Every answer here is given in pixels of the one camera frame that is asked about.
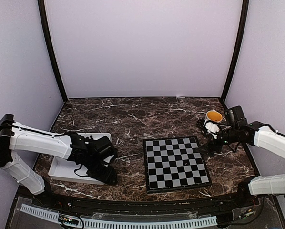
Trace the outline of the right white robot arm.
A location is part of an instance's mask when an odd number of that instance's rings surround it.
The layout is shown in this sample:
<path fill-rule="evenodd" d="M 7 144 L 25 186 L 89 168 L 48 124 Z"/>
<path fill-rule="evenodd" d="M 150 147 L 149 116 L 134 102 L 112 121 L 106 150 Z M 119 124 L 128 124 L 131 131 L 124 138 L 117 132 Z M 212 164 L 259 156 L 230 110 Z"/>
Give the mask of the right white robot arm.
<path fill-rule="evenodd" d="M 224 146 L 248 145 L 253 150 L 253 159 L 258 164 L 261 157 L 257 153 L 264 153 L 266 162 L 272 165 L 270 159 L 280 159 L 285 165 L 285 135 L 275 130 L 269 124 L 258 121 L 247 123 L 235 121 L 233 124 L 220 124 L 214 121 L 198 121 L 198 128 L 208 137 L 205 144 L 198 147 L 197 152 L 213 157 L 221 152 Z M 233 203 L 243 207 L 252 196 L 282 195 L 285 197 L 285 169 L 274 167 L 272 173 L 262 172 L 245 179 L 238 185 L 238 193 L 233 197 Z"/>

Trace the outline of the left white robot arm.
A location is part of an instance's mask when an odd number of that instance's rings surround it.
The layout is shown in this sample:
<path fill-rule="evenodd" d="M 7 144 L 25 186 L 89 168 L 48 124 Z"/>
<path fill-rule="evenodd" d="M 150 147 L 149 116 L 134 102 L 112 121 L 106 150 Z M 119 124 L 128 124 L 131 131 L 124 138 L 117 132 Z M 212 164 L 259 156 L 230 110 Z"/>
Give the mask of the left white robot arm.
<path fill-rule="evenodd" d="M 20 157 L 20 152 L 51 156 L 48 175 L 58 181 L 116 185 L 117 172 L 111 166 L 117 157 L 109 133 L 47 132 L 14 120 L 12 114 L 0 119 L 0 169 L 25 186 L 47 208 L 57 204 L 49 182 Z"/>

